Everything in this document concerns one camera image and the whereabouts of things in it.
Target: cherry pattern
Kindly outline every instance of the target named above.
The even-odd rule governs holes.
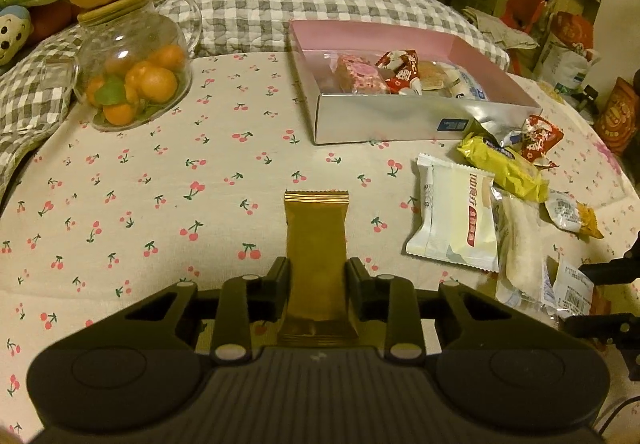
[[[452,265],[443,271],[437,262],[402,254],[420,222],[415,157],[445,158],[455,141],[379,138],[314,146],[304,99],[292,90],[285,63],[278,64],[285,57],[256,56],[244,63],[232,56],[194,59],[193,99],[119,134],[99,133],[86,124],[81,129],[81,116],[72,109],[58,141],[45,143],[30,157],[0,217],[0,267],[8,270],[12,287],[8,315],[0,313],[0,325],[7,328],[0,368],[18,400],[2,419],[16,431],[21,430],[16,421],[27,426],[32,417],[22,410],[29,401],[18,372],[56,339],[164,284],[219,286],[212,258],[229,275],[268,270],[286,242],[284,215],[278,213],[286,189],[349,191],[348,254],[359,257],[371,275],[397,272],[428,289],[441,280],[474,285],[495,277]],[[215,82],[201,88],[208,78]],[[565,135],[558,144],[562,149],[550,154],[559,168],[544,176],[552,188],[595,207],[605,234],[585,244],[546,225],[551,230],[543,250],[576,266],[622,257],[638,235],[640,201],[628,194],[619,164],[594,134],[580,142],[582,130],[572,133],[563,122],[563,105],[541,104],[543,115],[553,117]],[[43,283],[66,294],[64,300],[41,293]],[[639,288],[640,282],[629,284],[626,296],[640,302]],[[110,301],[94,300],[98,297]],[[36,334],[28,332],[31,324]],[[254,323],[252,332],[265,334],[269,326]],[[7,380],[12,372],[17,385]],[[36,433],[37,425],[35,419],[29,422],[21,431],[24,438]]]

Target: gingham blanket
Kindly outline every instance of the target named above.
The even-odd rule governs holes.
[[[507,54],[460,14],[435,0],[196,0],[203,35],[195,56],[236,52],[284,51],[291,19],[361,20],[453,33],[501,68]],[[158,10],[191,34],[190,9],[167,0]],[[44,142],[65,119],[69,89],[43,90],[40,74],[47,58],[73,56],[81,43],[78,26],[40,43],[0,77],[0,199],[20,160]]]

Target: pink box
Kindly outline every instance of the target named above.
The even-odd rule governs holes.
[[[289,26],[314,143],[463,138],[474,119],[520,128],[540,105],[496,64],[452,34],[354,21],[293,20]],[[465,68],[486,101],[432,94],[343,94],[330,67],[334,52],[375,62],[389,50],[415,50],[419,59]]]

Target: gold snack wrapper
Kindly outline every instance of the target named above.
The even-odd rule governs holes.
[[[573,197],[559,191],[549,191],[546,210],[558,229],[602,239],[595,211]]]
[[[500,148],[488,138],[470,133],[458,151],[478,169],[493,173],[494,182],[523,200],[544,202],[549,182],[540,171],[511,148]]]
[[[345,191],[285,193],[291,278],[279,344],[327,347],[356,340],[344,276],[348,206]]]

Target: jar lid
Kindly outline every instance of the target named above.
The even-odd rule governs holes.
[[[145,6],[149,0],[117,0],[103,7],[78,14],[81,25],[99,25]]]

